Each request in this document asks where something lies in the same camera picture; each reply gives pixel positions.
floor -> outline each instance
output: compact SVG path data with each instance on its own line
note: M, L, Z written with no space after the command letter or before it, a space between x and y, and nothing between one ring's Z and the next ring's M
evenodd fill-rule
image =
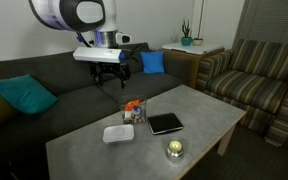
M288 180L288 139L278 148L237 126L223 157L212 149L183 179Z

blue pillow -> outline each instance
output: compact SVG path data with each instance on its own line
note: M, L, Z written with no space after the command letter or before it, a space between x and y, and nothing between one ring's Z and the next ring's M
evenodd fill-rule
M0 80L0 95L26 114L43 112L57 101L57 97L31 75Z
M164 73L163 51L141 52L144 73Z

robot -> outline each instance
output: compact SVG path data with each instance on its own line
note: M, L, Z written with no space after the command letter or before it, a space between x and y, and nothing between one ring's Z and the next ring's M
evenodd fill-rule
M131 37L118 32L115 0L29 0L35 17L45 26L73 31L87 47L74 52L75 60L89 61L91 76L100 86L102 74L114 74L121 80L122 88L131 76L129 66L123 62L133 59L133 50L116 49L118 44L131 42ZM86 42L81 32L91 31L95 47Z

gray table top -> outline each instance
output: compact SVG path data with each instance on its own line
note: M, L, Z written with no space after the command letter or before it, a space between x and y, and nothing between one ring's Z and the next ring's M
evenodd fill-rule
M105 144L103 131L123 124L120 112L46 144L52 180L178 179L191 169L245 111L181 85L147 101L147 115L174 112L184 129L153 135L148 123L134 125L130 142ZM179 140L184 156L170 161L166 147Z

potted plant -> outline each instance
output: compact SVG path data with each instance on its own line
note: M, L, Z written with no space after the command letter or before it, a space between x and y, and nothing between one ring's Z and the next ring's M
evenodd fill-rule
M182 45L183 46L189 46L192 43L192 31L190 28L190 21L187 20L187 23L185 22L185 19L183 19L183 24L182 24L182 32L184 36L181 39Z
M200 37L202 17L203 17L203 9L204 9L204 0L202 1L201 15L200 15L200 22L199 22L199 26L198 26L197 37L193 39L193 44L195 46L201 45L204 41L203 38Z

